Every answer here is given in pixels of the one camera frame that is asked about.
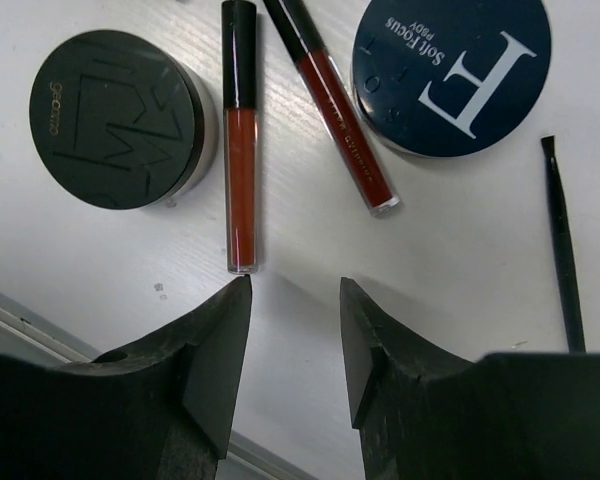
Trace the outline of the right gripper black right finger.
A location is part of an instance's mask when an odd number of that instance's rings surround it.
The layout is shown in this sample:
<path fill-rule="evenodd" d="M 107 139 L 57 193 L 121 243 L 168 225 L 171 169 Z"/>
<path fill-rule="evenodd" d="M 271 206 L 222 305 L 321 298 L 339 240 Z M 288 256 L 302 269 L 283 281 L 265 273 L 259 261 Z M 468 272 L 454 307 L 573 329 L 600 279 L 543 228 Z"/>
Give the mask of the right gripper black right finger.
<path fill-rule="evenodd" d="M 369 479 L 600 479 L 600 354 L 464 360 L 349 278 L 340 324 Z"/>

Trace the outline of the black lid powder jar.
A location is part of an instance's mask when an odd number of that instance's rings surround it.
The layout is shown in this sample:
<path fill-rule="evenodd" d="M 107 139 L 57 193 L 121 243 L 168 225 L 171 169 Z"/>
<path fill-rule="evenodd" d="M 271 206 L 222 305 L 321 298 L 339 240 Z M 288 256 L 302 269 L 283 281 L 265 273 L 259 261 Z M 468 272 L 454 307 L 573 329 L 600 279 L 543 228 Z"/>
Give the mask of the black lid powder jar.
<path fill-rule="evenodd" d="M 203 79 L 149 41 L 92 30 L 56 47 L 29 100 L 35 148 L 74 197 L 131 210 L 179 197 L 208 173 L 219 120 Z"/>

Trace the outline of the navy lid powder jar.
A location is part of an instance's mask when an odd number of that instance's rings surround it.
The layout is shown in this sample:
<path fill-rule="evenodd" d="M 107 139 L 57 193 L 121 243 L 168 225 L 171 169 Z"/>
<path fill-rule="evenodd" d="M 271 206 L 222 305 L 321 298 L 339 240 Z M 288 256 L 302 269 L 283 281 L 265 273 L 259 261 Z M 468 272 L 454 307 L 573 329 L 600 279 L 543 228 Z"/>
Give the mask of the navy lid powder jar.
<path fill-rule="evenodd" d="M 538 0 L 375 0 L 354 40 L 354 101 L 395 149 L 471 155 L 529 115 L 551 54 L 550 22 Z"/>

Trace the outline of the red lip gloss tube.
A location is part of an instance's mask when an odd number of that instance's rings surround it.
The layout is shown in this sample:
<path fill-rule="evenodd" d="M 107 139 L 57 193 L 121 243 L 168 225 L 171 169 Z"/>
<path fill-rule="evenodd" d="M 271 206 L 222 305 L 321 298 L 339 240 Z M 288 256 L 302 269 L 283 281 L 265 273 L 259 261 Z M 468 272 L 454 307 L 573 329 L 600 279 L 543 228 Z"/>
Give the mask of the red lip gloss tube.
<path fill-rule="evenodd" d="M 265 6 L 367 208 L 375 217 L 388 212 L 399 204 L 399 198 L 362 129 L 305 4 L 267 1 Z"/>
<path fill-rule="evenodd" d="M 227 269 L 257 270 L 257 7 L 221 4 Z"/>

